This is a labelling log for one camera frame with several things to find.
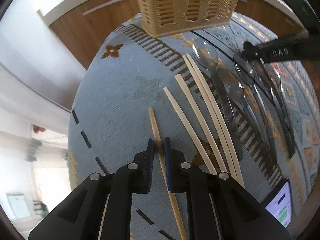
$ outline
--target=beige plastic basket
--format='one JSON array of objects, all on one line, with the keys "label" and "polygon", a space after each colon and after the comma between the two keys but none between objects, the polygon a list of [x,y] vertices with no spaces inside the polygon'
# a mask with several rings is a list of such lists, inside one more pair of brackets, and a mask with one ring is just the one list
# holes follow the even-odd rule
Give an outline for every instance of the beige plastic basket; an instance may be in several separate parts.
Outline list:
[{"label": "beige plastic basket", "polygon": [[143,28],[154,38],[229,23],[238,0],[138,0]]}]

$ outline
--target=round table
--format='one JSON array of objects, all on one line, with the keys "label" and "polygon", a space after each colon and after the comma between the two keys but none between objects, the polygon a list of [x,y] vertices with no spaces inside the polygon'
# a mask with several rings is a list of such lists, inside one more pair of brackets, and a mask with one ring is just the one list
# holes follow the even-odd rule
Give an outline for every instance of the round table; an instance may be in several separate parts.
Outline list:
[{"label": "round table", "polygon": [[[191,46],[199,37],[216,45],[223,67],[235,71],[232,58],[235,53],[241,52],[244,41],[259,44],[275,39],[276,35],[254,20],[237,13],[233,14],[229,25],[159,39],[151,38],[145,33],[141,27],[140,14],[123,23],[108,36],[97,52],[76,94],[68,144],[72,188],[93,172],[104,175],[99,162],[105,166],[105,172],[114,173],[121,166],[130,163],[136,153],[146,150],[148,138],[153,138],[149,107],[155,112],[161,138],[169,136],[173,149],[182,151],[188,162],[208,171],[166,97],[164,87],[171,91],[183,109],[219,170],[206,136],[174,78],[177,73],[183,76],[224,157],[208,110],[181,56],[186,53],[192,55]],[[272,176],[269,176],[255,134],[246,121],[246,116],[240,109],[236,109],[235,116],[244,152],[240,167],[246,190],[259,202],[272,192],[281,179],[289,179],[294,217],[299,214],[308,198],[317,174],[320,113],[312,84],[299,61],[273,63],[272,67],[281,75],[299,150],[293,158],[288,158],[279,117],[261,93],[276,140],[278,165]],[[204,75],[216,95],[214,85],[205,71]],[[258,121],[262,123],[257,103],[248,87],[245,93]],[[176,194],[176,197],[188,230],[185,194]],[[157,156],[154,160],[151,192],[133,196],[131,235],[135,240],[170,237],[180,239]]]}]

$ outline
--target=black dashed line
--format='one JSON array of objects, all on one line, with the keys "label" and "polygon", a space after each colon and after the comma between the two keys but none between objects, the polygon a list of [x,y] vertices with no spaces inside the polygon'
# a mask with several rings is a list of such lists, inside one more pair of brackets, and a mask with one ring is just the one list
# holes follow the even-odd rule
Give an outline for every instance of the black dashed line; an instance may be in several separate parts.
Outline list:
[{"label": "black dashed line", "polygon": [[87,144],[88,148],[90,149],[92,147],[91,143],[89,142],[89,139],[87,138],[86,134],[84,133],[84,131],[81,132],[81,135],[85,141],[85,143]]},{"label": "black dashed line", "polygon": [[147,215],[145,213],[143,213],[140,209],[136,210],[136,212],[149,224],[149,225],[153,225],[154,222],[147,217]]},{"label": "black dashed line", "polygon": [[164,232],[163,230],[158,231],[161,235],[165,236],[169,240],[176,240],[172,236],[170,236],[168,233]]},{"label": "black dashed line", "polygon": [[109,171],[106,169],[106,167],[101,162],[100,158],[97,156],[95,157],[96,162],[98,163],[99,167],[102,169],[105,175],[110,175]]},{"label": "black dashed line", "polygon": [[76,111],[73,109],[72,110],[72,115],[73,115],[73,118],[75,119],[75,121],[76,121],[76,124],[78,124],[79,123],[79,119],[78,119],[78,117],[77,117],[77,115],[76,115]]}]

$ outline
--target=brown flower pattern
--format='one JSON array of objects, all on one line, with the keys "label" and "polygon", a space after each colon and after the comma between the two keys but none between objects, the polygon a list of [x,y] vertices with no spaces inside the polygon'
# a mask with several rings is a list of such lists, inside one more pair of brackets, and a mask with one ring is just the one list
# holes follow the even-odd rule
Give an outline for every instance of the brown flower pattern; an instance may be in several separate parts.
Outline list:
[{"label": "brown flower pattern", "polygon": [[101,58],[106,58],[106,57],[119,57],[119,49],[121,49],[121,47],[123,46],[123,44],[118,44],[116,46],[112,46],[112,45],[107,45],[106,46],[106,52],[102,55]]}]

